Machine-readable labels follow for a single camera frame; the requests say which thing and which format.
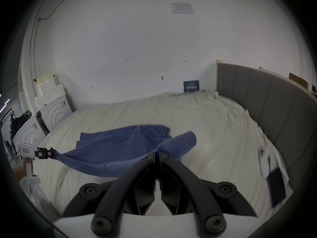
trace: mattress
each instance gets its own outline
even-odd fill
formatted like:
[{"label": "mattress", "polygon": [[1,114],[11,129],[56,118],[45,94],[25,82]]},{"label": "mattress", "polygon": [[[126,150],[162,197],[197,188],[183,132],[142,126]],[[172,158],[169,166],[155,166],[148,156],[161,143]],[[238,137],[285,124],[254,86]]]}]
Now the mattress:
[{"label": "mattress", "polygon": [[[259,150],[264,147],[261,129],[243,107],[212,91],[162,94],[86,107],[62,121],[39,146],[66,153],[75,149],[82,132],[96,133],[139,124],[166,125],[173,137],[189,130],[195,133],[197,144],[182,157],[182,163],[201,179],[235,184],[263,221],[270,218],[292,194],[286,185],[287,198],[271,208],[269,189],[259,165]],[[34,173],[40,177],[44,194],[59,213],[64,211],[82,185],[114,179],[83,174],[52,159],[35,160]],[[147,215],[168,215],[168,211],[159,210],[162,202],[157,193]]]}]

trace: white device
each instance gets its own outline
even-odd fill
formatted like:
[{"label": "white device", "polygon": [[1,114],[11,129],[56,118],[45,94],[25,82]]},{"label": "white device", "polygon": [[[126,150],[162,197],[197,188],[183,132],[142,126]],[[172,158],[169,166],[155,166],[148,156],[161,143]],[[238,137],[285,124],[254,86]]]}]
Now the white device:
[{"label": "white device", "polygon": [[[24,158],[29,158],[33,160],[35,158],[35,149],[36,149],[36,139],[32,137],[31,143],[23,143],[18,141],[16,143],[16,151],[19,156]],[[32,172],[31,163],[26,163],[26,179],[29,184],[41,183],[38,175],[35,175]]]},{"label": "white device", "polygon": [[33,115],[22,125],[22,127],[13,137],[13,142],[15,145],[18,141],[30,144],[32,137],[36,139],[36,146],[38,146],[39,143],[41,143],[42,140],[46,137],[46,134],[42,130],[42,127],[39,124],[36,115]]},{"label": "white device", "polygon": [[39,111],[50,132],[72,113],[65,94],[51,101]]}]

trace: cable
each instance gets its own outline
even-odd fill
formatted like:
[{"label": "cable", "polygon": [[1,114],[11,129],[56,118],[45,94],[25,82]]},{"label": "cable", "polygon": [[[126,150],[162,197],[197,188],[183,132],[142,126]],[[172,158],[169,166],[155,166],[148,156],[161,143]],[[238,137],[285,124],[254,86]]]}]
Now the cable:
[{"label": "cable", "polygon": [[[36,18],[38,17],[38,14],[42,8],[42,5],[44,3],[45,0],[42,1],[41,3],[41,6],[36,14]],[[31,39],[30,39],[30,55],[29,55],[29,62],[30,62],[30,73],[31,73],[31,79],[32,79],[32,86],[33,86],[33,91],[34,91],[34,94],[36,95],[36,92],[35,92],[35,89],[34,89],[34,84],[33,84],[33,76],[32,76],[32,68],[31,68],[31,46],[32,46],[32,36],[33,36],[33,31],[34,31],[34,26],[35,26],[35,22],[36,22],[36,19],[34,20],[34,24],[33,24],[33,28],[32,28],[32,33],[31,33]],[[34,64],[34,73],[35,73],[35,77],[36,77],[36,69],[35,69],[35,64]]]},{"label": "cable", "polygon": [[41,18],[39,17],[37,20],[46,20],[46,19],[49,19],[53,13],[57,10],[57,8],[64,2],[65,0],[61,1],[60,4],[55,8],[55,10],[53,10],[53,12],[47,17],[47,18]]},{"label": "cable", "polygon": [[[40,12],[40,10],[41,10],[41,7],[42,7],[44,1],[45,1],[45,0],[43,0],[41,6],[40,6],[40,8],[39,8],[39,11],[37,12],[36,17],[38,17],[38,14],[39,14],[39,12]],[[53,15],[53,13],[57,10],[57,8],[58,8],[64,1],[65,1],[65,0],[61,1],[61,2],[59,3],[59,5],[55,8],[55,10],[53,10],[53,12],[52,12],[47,18],[41,18],[41,17],[38,17],[38,18],[37,18],[37,26],[36,26],[36,30],[35,30],[35,34],[34,34],[34,45],[33,45],[33,64],[34,64],[35,78],[37,78],[36,68],[35,68],[35,40],[36,40],[36,33],[37,33],[38,26],[39,26],[39,22],[40,22],[40,20],[49,19],[49,18]],[[31,70],[31,43],[32,43],[32,34],[31,34],[31,42],[30,42],[30,70]]]}]

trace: screw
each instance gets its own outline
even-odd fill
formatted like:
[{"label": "screw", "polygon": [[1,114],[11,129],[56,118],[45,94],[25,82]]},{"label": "screw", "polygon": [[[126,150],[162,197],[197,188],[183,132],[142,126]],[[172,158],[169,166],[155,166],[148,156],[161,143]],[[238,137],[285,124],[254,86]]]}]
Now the screw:
[{"label": "screw", "polygon": [[96,189],[94,187],[88,187],[85,189],[86,194],[93,194],[95,193]]},{"label": "screw", "polygon": [[142,160],[144,160],[144,161],[151,161],[152,158],[150,158],[149,156],[145,156]]},{"label": "screw", "polygon": [[231,187],[228,185],[224,185],[220,187],[220,191],[223,193],[230,193],[231,192]]},{"label": "screw", "polygon": [[91,223],[91,229],[100,235],[107,235],[112,230],[110,220],[103,217],[95,217]]},{"label": "screw", "polygon": [[211,216],[205,223],[205,228],[210,233],[219,233],[226,228],[226,222],[219,215]]}]

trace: white wall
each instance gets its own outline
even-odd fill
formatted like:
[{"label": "white wall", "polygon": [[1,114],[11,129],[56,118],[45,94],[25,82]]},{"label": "white wall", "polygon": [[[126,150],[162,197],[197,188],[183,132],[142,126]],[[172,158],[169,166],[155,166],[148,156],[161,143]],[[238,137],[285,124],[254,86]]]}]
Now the white wall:
[{"label": "white wall", "polygon": [[[45,0],[38,16],[61,1]],[[194,14],[172,14],[172,2]],[[182,92],[186,80],[214,89],[217,59],[317,86],[303,36],[274,0],[65,0],[35,42],[36,74],[53,71],[76,108]]]}]

